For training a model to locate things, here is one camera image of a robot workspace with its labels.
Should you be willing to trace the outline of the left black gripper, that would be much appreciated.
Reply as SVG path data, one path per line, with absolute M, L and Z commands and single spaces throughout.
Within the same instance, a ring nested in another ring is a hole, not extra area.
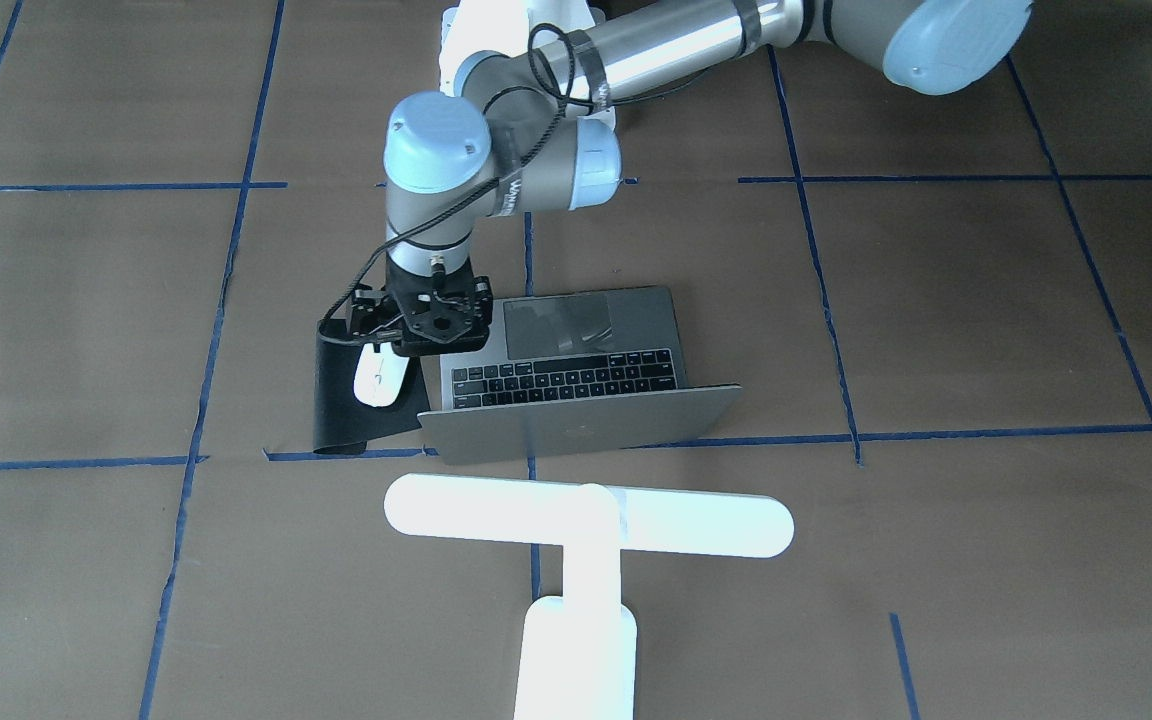
M 417 275 L 388 260 L 385 281 L 380 290 L 357 285 L 349 296 L 349 342 L 391 344 L 402 357 L 476 353 L 488 342 L 494 293 L 471 263 Z

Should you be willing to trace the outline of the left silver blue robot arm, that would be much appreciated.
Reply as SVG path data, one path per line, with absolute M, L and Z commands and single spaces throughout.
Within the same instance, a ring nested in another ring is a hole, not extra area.
M 590 209 L 621 182 L 613 109 L 662 99 L 761 47 L 827 41 L 919 94 L 954 94 L 1001 63 L 1029 1 L 658 1 L 588 28 L 541 20 L 517 53 L 477 47 L 448 90 L 388 118 L 387 237 L 323 314 L 328 344 L 389 344 L 402 357 L 480 350 L 492 291 L 470 260 L 475 223 L 521 211 Z

